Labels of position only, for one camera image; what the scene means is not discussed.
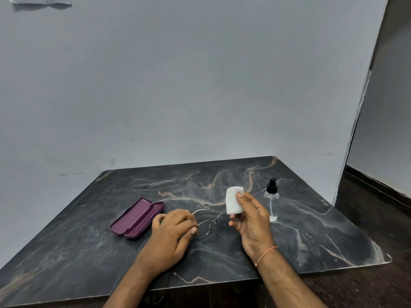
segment white wall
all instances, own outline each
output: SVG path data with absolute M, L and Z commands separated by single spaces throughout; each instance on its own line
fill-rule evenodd
M 391 0 L 348 165 L 411 197 L 411 0 Z
M 0 0 L 0 266 L 112 168 L 276 155 L 332 202 L 385 6 Z

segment black spray nozzle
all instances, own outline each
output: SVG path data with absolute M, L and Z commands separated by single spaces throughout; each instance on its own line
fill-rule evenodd
M 270 183 L 267 185 L 267 192 L 270 194 L 277 193 L 277 183 L 274 177 L 270 178 Z

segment black marble table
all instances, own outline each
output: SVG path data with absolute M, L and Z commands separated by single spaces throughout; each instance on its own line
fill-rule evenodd
M 391 257 L 275 157 L 103 172 L 0 270 L 0 307 L 109 295 L 150 237 L 117 237 L 110 224 L 139 198 L 165 211 L 224 210 L 226 189 L 244 186 L 261 203 L 271 176 L 280 202 L 271 230 L 299 273 L 385 264 Z M 206 216 L 198 215 L 198 221 Z M 239 234 L 224 226 L 192 240 L 152 290 L 258 278 Z

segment spray bottle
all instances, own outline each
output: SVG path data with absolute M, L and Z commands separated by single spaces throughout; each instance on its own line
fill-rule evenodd
M 278 199 L 280 198 L 280 195 L 277 193 L 275 178 L 270 178 L 270 183 L 267 185 L 264 197 L 270 199 L 270 222 L 275 222 L 278 217 Z

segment baseboard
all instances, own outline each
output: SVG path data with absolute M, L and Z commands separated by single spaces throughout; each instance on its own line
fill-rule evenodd
M 411 198 L 406 196 L 405 194 L 391 188 L 383 184 L 382 182 L 352 168 L 351 166 L 346 165 L 344 168 L 344 172 L 348 175 L 355 177 L 356 179 L 362 181 L 368 187 L 374 189 L 374 191 L 378 191 L 379 193 L 383 193 L 384 195 L 388 196 L 389 198 L 393 199 L 394 201 L 398 202 L 398 204 L 402 204 L 403 206 L 407 207 L 411 210 Z

